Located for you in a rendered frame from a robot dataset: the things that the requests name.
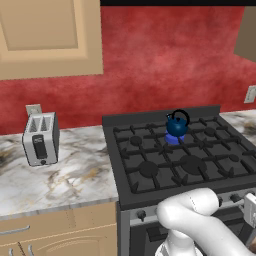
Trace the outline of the silver two-slot toaster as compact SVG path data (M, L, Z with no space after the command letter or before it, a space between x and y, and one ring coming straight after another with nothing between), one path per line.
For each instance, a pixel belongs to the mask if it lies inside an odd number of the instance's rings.
M32 167L58 162L60 130L55 112L31 114L22 135L22 145Z

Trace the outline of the beige wall cupboard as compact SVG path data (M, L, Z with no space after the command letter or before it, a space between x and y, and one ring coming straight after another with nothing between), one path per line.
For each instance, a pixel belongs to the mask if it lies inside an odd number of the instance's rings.
M244 9L234 53L256 63L256 6Z

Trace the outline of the black gas stove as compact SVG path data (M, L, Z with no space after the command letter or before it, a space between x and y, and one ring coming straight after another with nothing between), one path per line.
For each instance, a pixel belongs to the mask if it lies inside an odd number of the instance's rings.
M158 222L157 204L168 197L208 187L223 198L219 210L242 212L243 197L256 195L256 145L220 116L218 105L184 110L190 123L177 145L164 139L173 110L102 118L119 195L118 256L130 256L131 228ZM241 200L232 202L232 194ZM146 211L144 221L138 210Z

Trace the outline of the beige base cupboard door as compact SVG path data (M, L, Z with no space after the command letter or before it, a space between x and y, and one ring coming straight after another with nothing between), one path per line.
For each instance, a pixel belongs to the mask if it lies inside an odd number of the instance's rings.
M29 244L34 256L117 256L117 225L21 241L27 256Z
M9 256L9 249L13 249L14 256L23 256L20 248L16 243L0 245L0 256Z

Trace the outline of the black range hood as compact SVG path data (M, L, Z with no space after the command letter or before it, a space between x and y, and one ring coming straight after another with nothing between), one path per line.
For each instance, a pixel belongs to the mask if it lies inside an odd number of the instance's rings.
M101 6L256 6L256 0L100 0Z

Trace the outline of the beige wall cupboard door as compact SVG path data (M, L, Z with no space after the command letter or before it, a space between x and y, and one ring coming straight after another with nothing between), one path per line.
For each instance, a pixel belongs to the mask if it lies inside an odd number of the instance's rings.
M0 0L0 80L102 72L100 0Z

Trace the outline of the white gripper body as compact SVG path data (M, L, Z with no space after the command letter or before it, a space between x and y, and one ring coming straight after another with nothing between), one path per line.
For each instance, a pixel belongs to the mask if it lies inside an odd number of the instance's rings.
M256 196L252 193L248 193L244 198L244 220L256 228Z

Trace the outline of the grey wall socket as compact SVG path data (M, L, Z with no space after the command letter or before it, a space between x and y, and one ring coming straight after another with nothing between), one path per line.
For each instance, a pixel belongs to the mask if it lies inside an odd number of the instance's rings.
M40 104L27 105L26 111L28 115L41 114L42 113L41 105Z
M255 97L256 97L256 85L251 85L248 87L244 102L253 103Z

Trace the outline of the beige drawer front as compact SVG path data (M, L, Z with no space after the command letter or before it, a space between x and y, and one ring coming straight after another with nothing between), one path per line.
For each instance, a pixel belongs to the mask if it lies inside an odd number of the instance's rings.
M27 231L0 236L0 245L115 223L115 202L0 220L0 231L30 225Z

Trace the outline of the blue burner flame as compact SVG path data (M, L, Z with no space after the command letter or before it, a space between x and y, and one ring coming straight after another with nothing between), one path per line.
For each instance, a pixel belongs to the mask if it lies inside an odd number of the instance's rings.
M165 141L170 145L177 145L179 141L184 141L186 134L181 134L178 132L166 132L165 134Z

